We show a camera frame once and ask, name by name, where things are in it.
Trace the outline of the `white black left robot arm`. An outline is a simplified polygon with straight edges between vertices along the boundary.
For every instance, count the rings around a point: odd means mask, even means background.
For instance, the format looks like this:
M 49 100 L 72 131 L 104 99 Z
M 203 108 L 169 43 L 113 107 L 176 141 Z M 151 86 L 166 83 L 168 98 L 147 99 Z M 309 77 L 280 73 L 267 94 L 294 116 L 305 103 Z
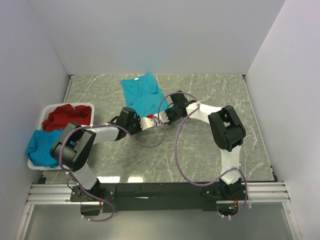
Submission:
M 141 131 L 141 117 L 134 109 L 124 107 L 119 116 L 104 124 L 89 126 L 69 123 L 52 146 L 50 156 L 76 180 L 82 195 L 88 201 L 94 201 L 103 198 L 104 191 L 87 163 L 93 145 L 118 141 Z

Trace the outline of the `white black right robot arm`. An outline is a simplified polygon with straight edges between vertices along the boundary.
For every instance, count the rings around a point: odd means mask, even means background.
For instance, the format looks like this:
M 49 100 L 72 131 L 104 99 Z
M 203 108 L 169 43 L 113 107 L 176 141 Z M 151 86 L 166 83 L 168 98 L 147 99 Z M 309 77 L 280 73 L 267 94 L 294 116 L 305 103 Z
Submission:
M 192 97 L 193 100 L 187 100 L 186 95 Z M 247 134 L 235 109 L 231 105 L 216 107 L 200 103 L 193 95 L 182 91 L 176 91 L 165 96 L 165 98 L 168 97 L 171 98 L 173 103 L 172 107 L 165 110 L 168 122 L 171 124 L 182 119 L 174 143 L 174 158 L 179 173 L 184 180 L 193 186 L 201 188 L 214 186 L 213 191 L 207 193 L 209 196 L 218 199 L 233 199 L 244 188 L 242 180 L 245 177 L 239 167 L 241 146 Z M 221 174 L 208 183 L 191 181 L 184 174 L 179 164 L 178 140 L 181 128 L 189 118 L 209 124 L 213 140 L 220 149 Z

